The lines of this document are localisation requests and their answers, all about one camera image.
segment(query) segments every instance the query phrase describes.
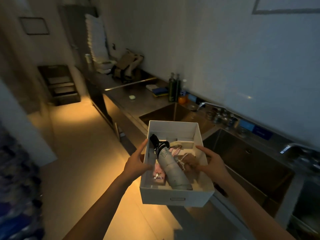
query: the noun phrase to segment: storage box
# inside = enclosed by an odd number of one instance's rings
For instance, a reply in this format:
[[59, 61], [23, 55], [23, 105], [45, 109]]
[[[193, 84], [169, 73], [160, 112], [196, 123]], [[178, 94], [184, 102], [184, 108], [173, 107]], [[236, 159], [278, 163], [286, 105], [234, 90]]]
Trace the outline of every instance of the storage box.
[[[196, 148], [196, 145], [203, 145], [198, 123], [150, 120], [148, 139], [152, 134], [160, 141], [183, 141], [184, 145], [188, 146], [182, 147], [179, 155], [192, 153], [201, 165], [208, 164], [205, 153]], [[149, 140], [144, 163], [154, 165], [156, 159], [154, 146]], [[211, 179], [203, 172], [187, 175], [193, 190], [173, 190], [167, 180], [165, 185], [157, 185], [153, 182], [152, 173], [147, 171], [141, 177], [140, 193], [143, 204], [203, 207], [214, 193]]]

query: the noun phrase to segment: illuminated floor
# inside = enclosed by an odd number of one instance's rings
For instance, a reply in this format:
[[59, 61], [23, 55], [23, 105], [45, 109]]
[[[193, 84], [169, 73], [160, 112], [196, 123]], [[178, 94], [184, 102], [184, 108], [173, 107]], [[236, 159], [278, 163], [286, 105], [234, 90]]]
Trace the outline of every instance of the illuminated floor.
[[[51, 116], [59, 159], [41, 168], [43, 216], [45, 240], [59, 240], [122, 172], [129, 155], [89, 100], [54, 107]], [[239, 237], [235, 227], [210, 203], [188, 211], [143, 205], [138, 179], [122, 198], [104, 239]]]

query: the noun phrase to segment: hand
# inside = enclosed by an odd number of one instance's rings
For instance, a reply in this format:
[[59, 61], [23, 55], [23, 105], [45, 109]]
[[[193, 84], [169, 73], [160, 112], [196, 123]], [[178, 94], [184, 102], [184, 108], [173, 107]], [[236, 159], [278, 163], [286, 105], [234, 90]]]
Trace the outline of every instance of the hand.
[[138, 147], [138, 149], [128, 158], [122, 172], [123, 176], [126, 177], [131, 183], [140, 177], [147, 170], [152, 170], [153, 165], [143, 163], [143, 157], [141, 155], [142, 150], [148, 143], [148, 139]]
[[196, 148], [203, 151], [206, 155], [211, 157], [209, 165], [197, 165], [196, 169], [204, 172], [206, 175], [212, 179], [215, 183], [223, 187], [227, 182], [232, 179], [231, 175], [226, 169], [222, 158], [210, 149], [196, 145]]

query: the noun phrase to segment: pink package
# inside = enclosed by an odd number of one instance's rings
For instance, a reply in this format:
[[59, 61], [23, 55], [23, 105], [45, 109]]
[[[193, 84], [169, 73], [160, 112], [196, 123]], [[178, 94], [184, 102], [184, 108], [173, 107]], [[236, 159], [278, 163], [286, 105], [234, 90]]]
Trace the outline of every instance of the pink package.
[[153, 181], [157, 184], [165, 184], [166, 174], [160, 167], [160, 164], [155, 163], [153, 171]]

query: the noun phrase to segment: person's left hand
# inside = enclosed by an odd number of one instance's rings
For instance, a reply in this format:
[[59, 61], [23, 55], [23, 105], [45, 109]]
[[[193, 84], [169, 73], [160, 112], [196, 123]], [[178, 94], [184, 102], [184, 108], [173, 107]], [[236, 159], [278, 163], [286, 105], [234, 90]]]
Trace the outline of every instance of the person's left hand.
[[124, 166], [124, 170], [122, 174], [130, 181], [135, 181], [138, 177], [140, 177], [144, 172], [147, 170], [152, 170], [153, 165], [143, 163], [143, 157], [141, 152], [143, 151], [144, 147], [148, 143], [148, 139], [137, 148], [137, 150], [128, 158]]

